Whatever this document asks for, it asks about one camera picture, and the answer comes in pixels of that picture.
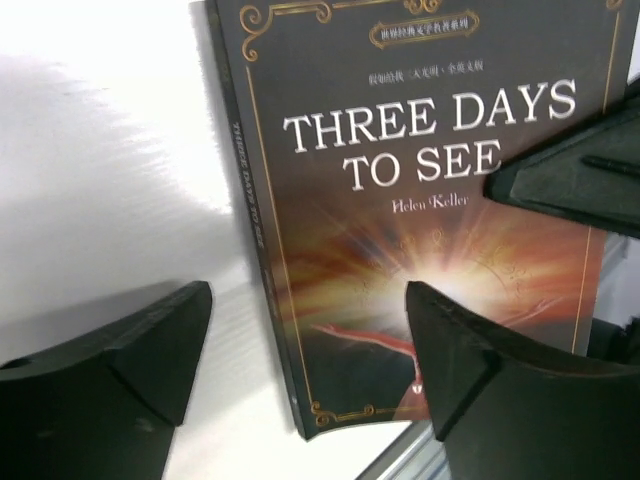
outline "book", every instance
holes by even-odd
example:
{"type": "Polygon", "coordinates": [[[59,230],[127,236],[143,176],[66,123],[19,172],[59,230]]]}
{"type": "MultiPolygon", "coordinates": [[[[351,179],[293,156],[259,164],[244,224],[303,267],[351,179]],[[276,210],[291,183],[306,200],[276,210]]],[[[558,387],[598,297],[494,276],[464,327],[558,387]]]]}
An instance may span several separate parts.
{"type": "Polygon", "coordinates": [[[605,111],[638,0],[207,0],[293,416],[428,419],[407,282],[577,354],[604,232],[482,197],[605,111]]]}

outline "book cover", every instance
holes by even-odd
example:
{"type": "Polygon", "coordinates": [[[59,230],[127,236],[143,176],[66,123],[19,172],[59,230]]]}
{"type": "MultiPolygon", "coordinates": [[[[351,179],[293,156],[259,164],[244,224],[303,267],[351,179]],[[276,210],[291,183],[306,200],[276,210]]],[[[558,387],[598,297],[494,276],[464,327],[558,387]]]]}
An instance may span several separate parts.
{"type": "Polygon", "coordinates": [[[301,435],[428,418],[410,280],[584,353],[603,232],[490,202],[626,86],[637,0],[207,0],[301,435]]]}

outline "white surface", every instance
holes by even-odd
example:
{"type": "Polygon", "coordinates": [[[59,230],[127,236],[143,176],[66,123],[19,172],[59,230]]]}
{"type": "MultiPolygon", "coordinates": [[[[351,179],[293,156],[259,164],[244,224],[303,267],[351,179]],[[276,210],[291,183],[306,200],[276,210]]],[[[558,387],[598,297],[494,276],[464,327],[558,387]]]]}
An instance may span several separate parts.
{"type": "Polygon", "coordinates": [[[167,480],[353,479],[405,425],[294,431],[193,21],[185,0],[0,2],[0,363],[208,280],[167,480]]]}
{"type": "Polygon", "coordinates": [[[617,325],[626,325],[640,315],[640,241],[632,240],[626,259],[598,292],[595,316],[617,325]]]}

